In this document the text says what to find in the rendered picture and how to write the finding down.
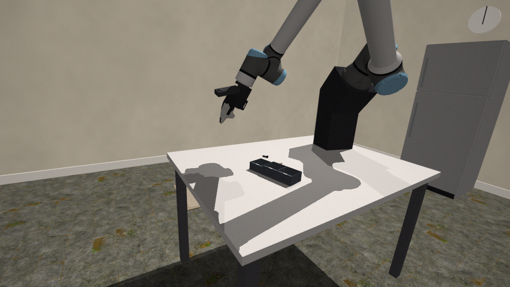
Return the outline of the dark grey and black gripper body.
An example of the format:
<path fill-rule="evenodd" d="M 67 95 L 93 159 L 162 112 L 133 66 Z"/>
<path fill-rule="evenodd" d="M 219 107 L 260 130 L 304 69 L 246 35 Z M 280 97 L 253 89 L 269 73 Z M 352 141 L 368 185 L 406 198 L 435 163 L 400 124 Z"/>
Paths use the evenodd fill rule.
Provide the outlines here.
<path fill-rule="evenodd" d="M 249 97 L 249 94 L 252 89 L 245 86 L 244 84 L 238 82 L 236 80 L 237 86 L 240 88 L 240 93 L 235 93 L 229 96 L 226 96 L 226 103 L 228 105 L 231 105 L 233 101 L 235 100 L 235 107 L 237 109 L 244 110 L 245 106 L 247 105 L 248 101 L 247 98 Z"/>

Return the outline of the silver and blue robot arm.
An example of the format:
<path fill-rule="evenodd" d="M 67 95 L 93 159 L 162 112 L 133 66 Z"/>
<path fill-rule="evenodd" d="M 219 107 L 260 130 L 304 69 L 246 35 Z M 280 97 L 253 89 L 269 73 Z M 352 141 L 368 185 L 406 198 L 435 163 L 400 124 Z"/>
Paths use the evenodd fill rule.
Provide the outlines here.
<path fill-rule="evenodd" d="M 357 0 L 367 43 L 342 76 L 348 84 L 367 90 L 371 84 L 378 94 L 390 95 L 403 89 L 408 77 L 402 55 L 397 52 L 390 0 Z M 253 87 L 257 76 L 278 86 L 286 71 L 281 58 L 321 0 L 298 0 L 285 22 L 263 52 L 250 49 L 235 79 Z M 218 97 L 240 93 L 236 85 L 214 90 Z"/>

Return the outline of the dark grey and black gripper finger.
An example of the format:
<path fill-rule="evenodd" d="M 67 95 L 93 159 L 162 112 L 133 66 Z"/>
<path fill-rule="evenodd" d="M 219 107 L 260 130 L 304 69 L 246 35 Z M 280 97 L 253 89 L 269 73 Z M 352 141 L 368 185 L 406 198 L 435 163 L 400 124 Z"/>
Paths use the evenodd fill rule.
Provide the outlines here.
<path fill-rule="evenodd" d="M 220 118 L 219 118 L 219 122 L 221 122 L 221 118 L 222 116 L 224 115 L 224 113 L 226 112 L 226 109 L 229 105 L 226 103 L 226 98 L 224 99 L 224 102 L 222 104 L 222 110 L 221 110 L 221 113 L 220 113 Z"/>
<path fill-rule="evenodd" d="M 234 108 L 235 108 L 235 100 L 233 101 L 233 103 L 227 107 L 226 109 L 226 112 L 224 113 L 224 115 L 222 116 L 221 118 L 221 124 L 227 119 L 227 118 L 234 118 L 235 115 L 233 113 L 234 111 Z"/>

